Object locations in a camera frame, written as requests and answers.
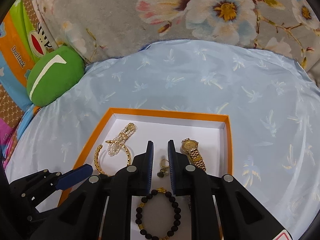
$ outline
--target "green plush pillow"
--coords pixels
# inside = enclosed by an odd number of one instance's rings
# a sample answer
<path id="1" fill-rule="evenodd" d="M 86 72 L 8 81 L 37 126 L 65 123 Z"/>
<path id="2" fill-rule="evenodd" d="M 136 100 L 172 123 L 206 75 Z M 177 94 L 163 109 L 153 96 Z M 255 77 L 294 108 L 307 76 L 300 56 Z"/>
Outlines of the green plush pillow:
<path id="1" fill-rule="evenodd" d="M 27 92 L 36 106 L 47 106 L 72 88 L 84 75 L 84 62 L 71 48 L 62 46 L 46 54 L 31 70 Z"/>

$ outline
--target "colorful pillow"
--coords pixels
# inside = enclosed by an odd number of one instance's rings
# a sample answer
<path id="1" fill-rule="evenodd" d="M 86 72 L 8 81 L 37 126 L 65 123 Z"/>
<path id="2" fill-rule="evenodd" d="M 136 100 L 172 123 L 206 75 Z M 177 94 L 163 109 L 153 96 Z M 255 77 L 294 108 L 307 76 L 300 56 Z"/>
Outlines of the colorful pillow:
<path id="1" fill-rule="evenodd" d="M 47 106 L 84 75 L 84 62 L 72 48 L 62 46 L 41 58 L 31 70 L 27 93 L 36 106 Z"/>

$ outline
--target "gold bracelet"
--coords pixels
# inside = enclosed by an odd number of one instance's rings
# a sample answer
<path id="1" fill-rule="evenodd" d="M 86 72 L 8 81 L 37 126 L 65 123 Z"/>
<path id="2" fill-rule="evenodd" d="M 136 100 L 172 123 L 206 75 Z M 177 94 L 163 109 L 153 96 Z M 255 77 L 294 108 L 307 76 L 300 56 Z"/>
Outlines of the gold bracelet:
<path id="1" fill-rule="evenodd" d="M 109 143 L 117 143 L 117 144 L 121 145 L 121 147 L 123 147 L 123 149 L 125 150 L 125 152 L 127 153 L 127 156 L 128 156 L 127 166 L 129 166 L 131 164 L 131 154 L 130 154 L 129 149 L 125 145 L 123 145 L 123 144 L 121 144 L 121 143 L 119 143 L 118 141 L 115 141 L 115 140 L 109 140 L 109 141 L 106 141 L 106 143 L 108 143 L 108 144 Z M 100 167 L 99 161 L 98 161 L 99 152 L 102 149 L 102 147 L 103 147 L 102 144 L 98 145 L 98 147 L 96 149 L 96 152 L 94 153 L 94 165 L 96 166 L 96 169 L 97 169 L 97 171 L 99 173 L 102 173 L 102 174 L 107 175 L 107 176 L 111 176 L 111 175 L 106 174 L 102 170 L 102 168 Z"/>

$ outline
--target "pearl bracelet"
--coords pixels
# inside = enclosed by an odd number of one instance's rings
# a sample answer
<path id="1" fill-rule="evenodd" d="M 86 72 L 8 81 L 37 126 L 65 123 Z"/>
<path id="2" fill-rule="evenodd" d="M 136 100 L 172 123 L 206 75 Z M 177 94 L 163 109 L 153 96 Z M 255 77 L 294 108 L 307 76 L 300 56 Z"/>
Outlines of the pearl bracelet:
<path id="1" fill-rule="evenodd" d="M 121 150 L 122 145 L 130 138 L 131 135 L 134 134 L 137 127 L 134 125 L 134 123 L 129 123 L 127 126 L 118 134 L 116 138 L 113 139 L 113 141 L 117 141 L 119 143 L 111 143 L 108 147 L 108 153 L 112 157 L 119 153 Z"/>

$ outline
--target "beaded bracelet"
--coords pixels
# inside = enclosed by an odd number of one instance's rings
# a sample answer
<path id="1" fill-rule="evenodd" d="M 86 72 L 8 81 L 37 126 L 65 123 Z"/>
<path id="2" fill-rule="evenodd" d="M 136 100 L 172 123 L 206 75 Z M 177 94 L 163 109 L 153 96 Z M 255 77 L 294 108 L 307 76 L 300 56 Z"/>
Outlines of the beaded bracelet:
<path id="1" fill-rule="evenodd" d="M 164 195 L 169 198 L 169 201 L 172 203 L 171 206 L 174 208 L 174 219 L 175 221 L 173 222 L 173 226 L 171 227 L 171 230 L 169 230 L 167 232 L 167 235 L 163 238 L 157 237 L 157 236 L 152 236 L 151 234 L 148 234 L 147 231 L 144 229 L 143 225 L 142 225 L 142 211 L 143 211 L 143 207 L 145 205 L 145 203 L 148 202 L 149 199 L 152 199 L 153 196 L 157 195 L 158 192 L 160 193 L 164 193 Z M 158 188 L 158 189 L 153 189 L 151 190 L 151 193 L 147 194 L 146 197 L 141 198 L 141 203 L 140 205 L 137 207 L 136 211 L 136 224 L 138 225 L 139 229 L 140 229 L 140 234 L 145 236 L 146 239 L 151 239 L 151 240 L 168 240 L 170 238 L 170 236 L 173 236 L 174 233 L 178 230 L 178 226 L 181 224 L 180 222 L 180 212 L 181 209 L 178 207 L 179 204 L 176 202 L 176 198 L 174 196 L 172 196 L 172 193 L 170 191 L 165 190 L 163 187 Z"/>

